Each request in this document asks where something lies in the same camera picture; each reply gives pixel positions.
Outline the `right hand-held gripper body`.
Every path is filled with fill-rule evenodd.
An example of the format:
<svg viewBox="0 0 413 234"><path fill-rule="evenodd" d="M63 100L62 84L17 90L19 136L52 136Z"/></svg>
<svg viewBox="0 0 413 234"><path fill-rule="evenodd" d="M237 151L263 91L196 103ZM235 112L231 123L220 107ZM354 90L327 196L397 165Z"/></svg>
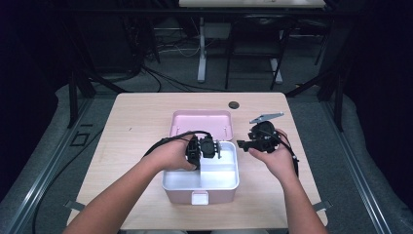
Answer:
<svg viewBox="0 0 413 234"><path fill-rule="evenodd" d="M256 147L254 149L268 153L272 153L276 150L277 146L281 143L281 140L271 120L282 116L282 112L262 114L249 121L250 124L253 124L250 131L253 131L256 134L256 139L250 139L250 141L256 142Z"/></svg>

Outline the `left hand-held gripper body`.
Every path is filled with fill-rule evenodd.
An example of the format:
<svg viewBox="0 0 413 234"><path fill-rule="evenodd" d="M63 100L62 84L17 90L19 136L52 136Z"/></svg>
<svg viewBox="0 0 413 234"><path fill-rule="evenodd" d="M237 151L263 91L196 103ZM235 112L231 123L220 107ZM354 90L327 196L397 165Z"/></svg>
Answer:
<svg viewBox="0 0 413 234"><path fill-rule="evenodd" d="M220 149L220 143L211 136L203 138L192 136L186 148L186 158L198 170L201 167L202 157L207 159L213 159L215 156L220 157Z"/></svg>

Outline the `pink storage box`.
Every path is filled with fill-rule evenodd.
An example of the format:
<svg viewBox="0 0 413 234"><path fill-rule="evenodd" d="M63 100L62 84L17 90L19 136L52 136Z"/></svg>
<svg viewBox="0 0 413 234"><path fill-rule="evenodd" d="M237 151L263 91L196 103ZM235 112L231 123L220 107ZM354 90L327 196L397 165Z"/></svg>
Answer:
<svg viewBox="0 0 413 234"><path fill-rule="evenodd" d="M226 110L175 111L172 114L169 134L172 137L175 137L187 132L191 132L198 138L211 136L219 143L221 141L232 142L233 125L231 113ZM201 206L230 203L234 200L237 188L232 190L199 189L183 191L167 191L164 188L164 190L166 191L169 200L175 204Z"/></svg>

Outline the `white divided tray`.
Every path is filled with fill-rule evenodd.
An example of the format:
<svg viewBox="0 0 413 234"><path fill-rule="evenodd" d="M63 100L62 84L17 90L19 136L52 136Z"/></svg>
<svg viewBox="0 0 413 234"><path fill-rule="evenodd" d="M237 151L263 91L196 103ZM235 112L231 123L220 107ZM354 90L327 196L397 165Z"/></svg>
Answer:
<svg viewBox="0 0 413 234"><path fill-rule="evenodd" d="M220 155L201 158L201 168L195 171L164 171L163 187L167 191L232 190L239 184L238 157L235 145L220 142Z"/></svg>

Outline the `person's right hand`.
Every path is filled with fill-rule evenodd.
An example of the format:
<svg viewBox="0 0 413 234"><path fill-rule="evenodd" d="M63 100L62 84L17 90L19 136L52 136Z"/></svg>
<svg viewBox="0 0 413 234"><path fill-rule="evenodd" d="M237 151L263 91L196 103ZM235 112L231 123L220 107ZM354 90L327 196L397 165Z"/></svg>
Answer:
<svg viewBox="0 0 413 234"><path fill-rule="evenodd" d="M287 134L283 130L276 129L276 132L280 135L282 143L274 152L265 153L249 148L248 153L263 162L282 185L291 185L298 177L294 170L290 143Z"/></svg>

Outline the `person's left hand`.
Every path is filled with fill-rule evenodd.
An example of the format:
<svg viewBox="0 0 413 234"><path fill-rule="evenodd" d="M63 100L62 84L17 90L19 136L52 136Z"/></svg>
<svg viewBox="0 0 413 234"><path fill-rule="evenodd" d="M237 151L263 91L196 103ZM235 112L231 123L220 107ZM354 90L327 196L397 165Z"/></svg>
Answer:
<svg viewBox="0 0 413 234"><path fill-rule="evenodd" d="M196 166L186 159L186 148L192 137L192 135L189 135L172 139L156 147L151 153L144 156L140 162L156 173L173 170L194 171Z"/></svg>

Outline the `black metal stand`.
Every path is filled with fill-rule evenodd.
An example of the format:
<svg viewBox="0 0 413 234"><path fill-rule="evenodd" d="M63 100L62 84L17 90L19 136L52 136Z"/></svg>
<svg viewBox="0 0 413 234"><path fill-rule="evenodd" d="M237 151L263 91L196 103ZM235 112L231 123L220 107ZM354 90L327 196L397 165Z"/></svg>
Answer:
<svg viewBox="0 0 413 234"><path fill-rule="evenodd" d="M317 93L319 101L330 101L334 97L333 121L337 129L342 132L342 106L344 75L342 50L346 45L348 37L347 29L344 30L344 38L340 39L340 24L342 19L329 20L329 36L326 40L324 52L321 54L321 66L319 74L313 79L305 82L298 88L285 94L287 98L293 98L316 84L320 85Z"/></svg>
<svg viewBox="0 0 413 234"><path fill-rule="evenodd" d="M92 85L92 81L103 85L116 94L125 93L126 90L96 73L88 47L84 42L83 35L74 19L65 19L62 22L62 28L66 32L73 50L73 56L71 58L71 75L68 79L70 108L68 129L70 129L79 119L78 92L81 92L85 98L93 98L96 95L96 90Z"/></svg>

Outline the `white-legged desk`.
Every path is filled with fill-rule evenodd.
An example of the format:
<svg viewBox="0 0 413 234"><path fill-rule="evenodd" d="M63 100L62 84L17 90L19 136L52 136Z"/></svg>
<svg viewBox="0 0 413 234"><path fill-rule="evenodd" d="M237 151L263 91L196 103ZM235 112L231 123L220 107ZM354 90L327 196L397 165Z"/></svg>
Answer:
<svg viewBox="0 0 413 234"><path fill-rule="evenodd" d="M322 9L324 0L179 0L183 8L304 8ZM207 70L205 21L200 17L200 61L198 82L204 83Z"/></svg>

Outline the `black chair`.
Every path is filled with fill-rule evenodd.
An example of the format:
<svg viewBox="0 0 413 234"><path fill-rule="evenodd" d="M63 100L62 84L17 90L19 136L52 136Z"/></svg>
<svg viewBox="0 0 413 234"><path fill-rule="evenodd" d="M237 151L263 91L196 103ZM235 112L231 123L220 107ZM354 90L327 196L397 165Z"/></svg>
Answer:
<svg viewBox="0 0 413 234"><path fill-rule="evenodd" d="M284 52L297 19L287 15L245 15L231 23L226 48L225 88L229 87L232 58L263 58L272 65L273 90L281 70Z"/></svg>

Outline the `grey metal table bracket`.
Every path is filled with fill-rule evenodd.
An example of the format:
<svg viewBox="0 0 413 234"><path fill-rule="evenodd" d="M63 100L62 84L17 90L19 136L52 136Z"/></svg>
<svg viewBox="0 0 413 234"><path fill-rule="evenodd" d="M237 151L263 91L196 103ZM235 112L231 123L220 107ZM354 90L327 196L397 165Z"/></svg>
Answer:
<svg viewBox="0 0 413 234"><path fill-rule="evenodd" d="M64 206L65 206L67 209L74 210L74 211L78 211L78 212L80 212L83 208L85 208L85 205L84 205L84 204L81 204L81 203L76 202L76 201L67 201L67 202L64 204Z"/></svg>
<svg viewBox="0 0 413 234"><path fill-rule="evenodd" d="M321 201L313 205L313 208L316 212L319 211L326 211L332 207L332 203L330 201Z"/></svg>

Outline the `grey metal rail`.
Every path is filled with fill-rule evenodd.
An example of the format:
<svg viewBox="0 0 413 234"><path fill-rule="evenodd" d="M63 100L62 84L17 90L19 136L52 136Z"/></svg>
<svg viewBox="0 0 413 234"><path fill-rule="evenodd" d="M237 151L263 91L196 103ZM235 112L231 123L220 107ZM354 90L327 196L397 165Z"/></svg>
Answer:
<svg viewBox="0 0 413 234"><path fill-rule="evenodd" d="M320 103L323 111L328 117L328 122L332 126L334 134L339 140L341 148L344 151L344 158L350 175L356 185L357 192L361 201L370 217L370 220L376 230L377 234L393 234L389 227L383 212L365 178L365 175L357 161L356 154L351 148L345 134L341 131L334 121L334 111L328 102L322 101Z"/></svg>
<svg viewBox="0 0 413 234"><path fill-rule="evenodd" d="M0 234L19 234L31 219L40 200L56 176L69 140L75 135L93 99L82 100L78 117L69 125L69 103L60 102L50 126L44 132L17 181L0 203Z"/></svg>

